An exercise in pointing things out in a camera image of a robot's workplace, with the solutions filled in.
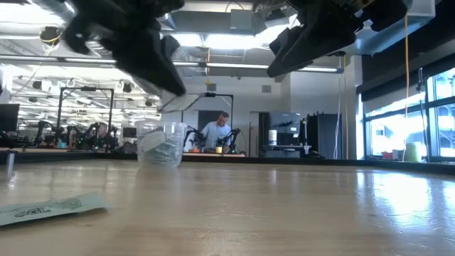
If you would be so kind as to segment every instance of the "yellow cable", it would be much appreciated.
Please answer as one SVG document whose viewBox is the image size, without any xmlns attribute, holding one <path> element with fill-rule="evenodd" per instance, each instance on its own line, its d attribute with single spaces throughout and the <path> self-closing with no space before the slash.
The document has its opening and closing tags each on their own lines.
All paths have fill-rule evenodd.
<svg viewBox="0 0 455 256">
<path fill-rule="evenodd" d="M 348 93 L 346 89 L 346 55 L 343 56 L 344 62 L 344 108 L 346 116 L 346 159 L 349 159 L 349 123 L 348 123 Z"/>
<path fill-rule="evenodd" d="M 407 99 L 410 96 L 410 57 L 409 57 L 409 38 L 407 35 L 407 15 L 405 16 L 405 63 L 406 63 L 406 103 L 405 103 L 405 121 L 407 120 Z M 403 149 L 402 161 L 405 161 L 406 152 L 406 139 L 405 138 L 405 149 Z"/>
<path fill-rule="evenodd" d="M 62 33 L 60 33 L 60 35 L 58 35 L 56 38 L 53 38 L 53 39 L 49 39 L 49 40 L 42 40 L 41 39 L 41 42 L 51 43 L 51 42 L 54 42 L 54 41 L 57 41 L 58 39 L 60 39 L 61 36 L 62 36 Z"/>
</svg>

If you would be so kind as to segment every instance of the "wooden table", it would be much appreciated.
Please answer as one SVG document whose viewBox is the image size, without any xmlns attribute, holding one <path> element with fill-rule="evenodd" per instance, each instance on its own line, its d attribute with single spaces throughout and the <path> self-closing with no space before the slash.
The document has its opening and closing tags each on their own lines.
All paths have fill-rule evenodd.
<svg viewBox="0 0 455 256">
<path fill-rule="evenodd" d="M 245 157 L 244 154 L 204 154 L 204 153 L 183 153 L 184 156 L 213 156 L 213 157 Z"/>
<path fill-rule="evenodd" d="M 17 165 L 0 204 L 100 192 L 107 212 L 0 227 L 1 255 L 454 255 L 450 176 L 341 166 Z"/>
<path fill-rule="evenodd" d="M 6 151 L 8 148 L 0 148 L 0 151 Z M 69 149 L 37 149 L 37 148 L 26 148 L 26 151 L 23 152 L 22 148 L 14 148 L 14 151 L 18 153 L 65 153 Z"/>
</svg>

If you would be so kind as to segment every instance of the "window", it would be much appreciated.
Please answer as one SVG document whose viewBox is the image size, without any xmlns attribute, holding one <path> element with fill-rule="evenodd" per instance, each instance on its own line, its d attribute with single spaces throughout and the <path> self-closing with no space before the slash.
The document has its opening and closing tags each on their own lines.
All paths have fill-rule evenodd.
<svg viewBox="0 0 455 256">
<path fill-rule="evenodd" d="M 455 96 L 455 68 L 428 80 L 429 101 Z"/>
<path fill-rule="evenodd" d="M 437 107 L 437 141 L 440 156 L 455 156 L 455 104 Z"/>
<path fill-rule="evenodd" d="M 406 107 L 406 102 L 407 102 L 408 107 L 415 106 L 415 105 L 420 104 L 420 100 L 422 101 L 422 103 L 425 102 L 425 92 L 421 92 L 417 95 L 413 95 L 413 96 L 407 98 L 407 100 L 403 99 L 403 100 L 393 102 L 391 105 L 381 107 L 378 110 L 374 110 L 372 112 L 367 113 L 366 116 L 374 117 L 379 114 L 385 114 L 387 112 L 404 109 Z"/>
<path fill-rule="evenodd" d="M 404 114 L 374 119 L 370 125 L 370 148 L 373 156 L 380 156 L 383 152 L 403 150 L 405 139 L 407 143 L 417 143 L 422 156 L 427 155 L 424 130 L 427 128 L 427 117 L 420 111 L 411 112 L 405 119 Z"/>
</svg>

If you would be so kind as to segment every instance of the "white shirt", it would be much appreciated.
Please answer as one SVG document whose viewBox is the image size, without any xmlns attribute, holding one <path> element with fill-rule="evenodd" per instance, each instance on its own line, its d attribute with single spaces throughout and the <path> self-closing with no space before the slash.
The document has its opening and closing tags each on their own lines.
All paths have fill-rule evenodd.
<svg viewBox="0 0 455 256">
<path fill-rule="evenodd" d="M 205 141 L 205 148 L 206 149 L 214 149 L 216 147 L 216 140 L 222 139 L 226 137 L 230 132 L 229 125 L 225 124 L 225 126 L 220 127 L 214 122 L 209 122 L 204 129 L 202 130 L 202 134 L 204 137 L 207 138 Z"/>
</svg>

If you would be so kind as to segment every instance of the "computer screen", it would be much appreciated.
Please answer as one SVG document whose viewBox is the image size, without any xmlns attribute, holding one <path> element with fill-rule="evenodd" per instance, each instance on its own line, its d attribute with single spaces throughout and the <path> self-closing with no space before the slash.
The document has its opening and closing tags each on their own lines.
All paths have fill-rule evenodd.
<svg viewBox="0 0 455 256">
<path fill-rule="evenodd" d="M 136 127 L 125 127 L 123 128 L 124 138 L 136 138 Z"/>
<path fill-rule="evenodd" d="M 19 104 L 0 104 L 0 130 L 16 132 L 19 116 Z"/>
</svg>

